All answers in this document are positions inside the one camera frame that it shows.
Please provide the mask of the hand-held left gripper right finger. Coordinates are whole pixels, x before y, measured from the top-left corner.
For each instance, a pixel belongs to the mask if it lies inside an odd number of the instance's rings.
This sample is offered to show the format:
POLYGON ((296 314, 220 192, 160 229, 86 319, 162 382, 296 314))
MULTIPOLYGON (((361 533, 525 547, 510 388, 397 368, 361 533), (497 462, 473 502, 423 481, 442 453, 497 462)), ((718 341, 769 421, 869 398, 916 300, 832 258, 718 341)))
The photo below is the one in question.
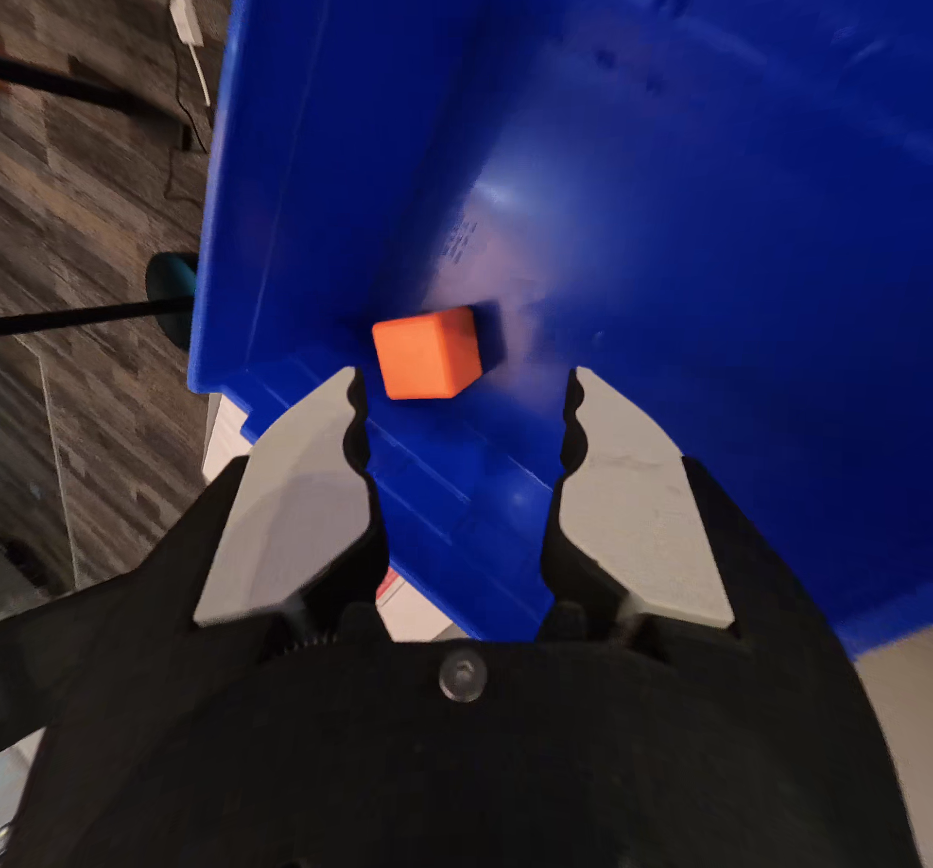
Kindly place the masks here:
POLYGON ((569 373, 564 424, 541 637, 630 639, 650 619, 727 632, 735 613, 679 447, 584 366, 569 373))

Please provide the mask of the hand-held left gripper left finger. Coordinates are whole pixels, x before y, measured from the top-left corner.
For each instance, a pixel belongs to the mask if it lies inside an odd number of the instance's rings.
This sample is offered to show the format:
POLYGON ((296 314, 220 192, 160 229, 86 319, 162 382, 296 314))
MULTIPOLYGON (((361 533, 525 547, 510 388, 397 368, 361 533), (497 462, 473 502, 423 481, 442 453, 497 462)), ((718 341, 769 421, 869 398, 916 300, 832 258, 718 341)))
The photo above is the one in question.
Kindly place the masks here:
POLYGON ((376 606, 389 546, 367 471, 367 393, 348 366, 279 417, 245 461, 193 613, 201 627, 261 613, 298 639, 387 639, 376 606))

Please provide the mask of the orange cube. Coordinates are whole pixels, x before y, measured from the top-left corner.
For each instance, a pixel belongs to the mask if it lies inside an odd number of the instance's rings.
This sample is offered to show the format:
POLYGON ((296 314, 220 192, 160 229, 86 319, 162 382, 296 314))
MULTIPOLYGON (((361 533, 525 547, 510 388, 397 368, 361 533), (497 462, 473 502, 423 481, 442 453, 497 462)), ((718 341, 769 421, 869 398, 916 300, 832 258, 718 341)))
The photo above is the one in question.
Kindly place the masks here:
POLYGON ((371 334, 391 400, 451 399, 483 376, 467 306, 378 322, 371 334))

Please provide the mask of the large blue plastic bin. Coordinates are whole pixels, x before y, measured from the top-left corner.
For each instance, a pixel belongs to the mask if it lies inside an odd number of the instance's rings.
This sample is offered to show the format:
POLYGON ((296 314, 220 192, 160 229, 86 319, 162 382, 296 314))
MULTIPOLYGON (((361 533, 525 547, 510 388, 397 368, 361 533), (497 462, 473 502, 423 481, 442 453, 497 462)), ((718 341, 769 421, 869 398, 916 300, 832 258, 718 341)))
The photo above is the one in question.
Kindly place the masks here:
POLYGON ((393 565, 530 639, 568 372, 699 459, 847 650, 931 626, 931 0, 232 0, 189 386, 365 373, 393 565), (375 323, 483 376, 391 400, 375 323))

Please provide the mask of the black stand with teal base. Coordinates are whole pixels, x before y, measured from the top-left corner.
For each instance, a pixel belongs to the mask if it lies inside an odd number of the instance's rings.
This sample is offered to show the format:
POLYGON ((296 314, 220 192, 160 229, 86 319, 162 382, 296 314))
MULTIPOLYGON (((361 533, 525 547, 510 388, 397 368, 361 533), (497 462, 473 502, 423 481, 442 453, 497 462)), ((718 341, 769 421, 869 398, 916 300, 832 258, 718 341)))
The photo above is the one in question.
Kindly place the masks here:
POLYGON ((188 352, 198 258, 196 253, 190 252, 161 252, 153 256, 146 266, 146 300, 142 302, 3 316, 1 336, 22 336, 151 317, 174 347, 188 352))

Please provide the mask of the white panel with wooden edge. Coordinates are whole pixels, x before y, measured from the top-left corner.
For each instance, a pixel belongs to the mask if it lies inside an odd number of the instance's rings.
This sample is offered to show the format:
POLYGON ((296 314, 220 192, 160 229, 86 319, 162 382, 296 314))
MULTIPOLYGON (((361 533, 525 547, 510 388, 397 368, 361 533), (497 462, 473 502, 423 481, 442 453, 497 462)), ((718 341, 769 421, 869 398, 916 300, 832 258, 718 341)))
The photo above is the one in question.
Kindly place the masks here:
MULTIPOLYGON (((245 413, 221 394, 208 403, 203 474, 213 480, 232 458, 251 449, 241 434, 245 413)), ((396 571, 389 571, 377 606, 397 641, 445 641, 465 633, 396 571)), ((894 760, 924 866, 932 865, 931 628, 870 651, 856 661, 894 760)))

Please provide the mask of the black stand leg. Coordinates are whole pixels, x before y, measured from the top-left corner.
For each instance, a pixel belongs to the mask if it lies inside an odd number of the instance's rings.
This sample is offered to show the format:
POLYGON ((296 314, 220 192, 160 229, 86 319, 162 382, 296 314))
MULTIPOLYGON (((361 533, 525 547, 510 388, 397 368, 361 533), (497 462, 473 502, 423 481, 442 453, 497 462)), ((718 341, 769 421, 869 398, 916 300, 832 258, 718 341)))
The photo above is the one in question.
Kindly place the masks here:
POLYGON ((1 81, 121 113, 161 131, 173 148, 191 151, 193 131, 187 122, 125 89, 44 69, 4 54, 1 55, 1 81))

